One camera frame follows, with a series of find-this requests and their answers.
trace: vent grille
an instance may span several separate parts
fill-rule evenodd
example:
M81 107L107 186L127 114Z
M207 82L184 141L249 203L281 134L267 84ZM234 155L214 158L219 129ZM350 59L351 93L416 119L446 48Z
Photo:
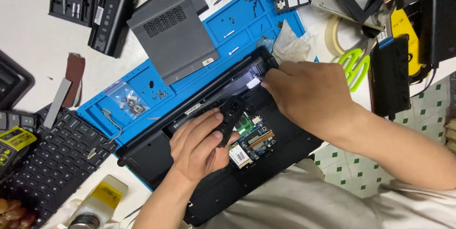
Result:
M179 22L184 21L187 18L181 6L173 8L173 10L166 12L165 14L158 16L154 20L146 23L143 27L149 37L153 37L166 29L173 27Z

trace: hand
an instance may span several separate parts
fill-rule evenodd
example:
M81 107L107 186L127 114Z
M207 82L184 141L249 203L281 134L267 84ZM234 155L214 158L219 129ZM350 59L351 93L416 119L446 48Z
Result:
M223 120L218 108L187 121L170 140L173 167L191 182L224 168L229 162L229 145L239 138L233 132L225 148L217 148L223 138L220 131L211 133Z
M278 70L267 72L261 85L290 121L335 145L341 136L353 133L350 121L355 115L366 111L352 101L337 63L283 62Z

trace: right hand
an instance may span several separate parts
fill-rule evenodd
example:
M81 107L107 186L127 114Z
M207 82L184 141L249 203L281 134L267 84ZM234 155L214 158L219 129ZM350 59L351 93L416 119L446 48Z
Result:
M261 85L290 121L334 145L340 136L353 132L350 121L355 114L366 111L352 101L337 63L283 62L278 70L267 72Z

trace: sandpaper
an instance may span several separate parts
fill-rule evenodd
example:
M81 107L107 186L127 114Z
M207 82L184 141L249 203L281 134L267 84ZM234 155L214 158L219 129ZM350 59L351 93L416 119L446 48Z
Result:
M80 84L82 84L82 78L85 69L85 58L80 57L77 54L70 53L68 56L68 62L66 63L66 74L65 78L71 82L70 90L66 95L65 100L63 101L63 107L70 108L73 107L75 99L79 99L77 94L81 94L80 91L77 91Z

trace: glue bottle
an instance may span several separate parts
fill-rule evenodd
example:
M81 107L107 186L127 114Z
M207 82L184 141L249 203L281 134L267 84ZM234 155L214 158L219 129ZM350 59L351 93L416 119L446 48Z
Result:
M105 176L71 216L68 229L102 228L114 214L128 186L111 175Z

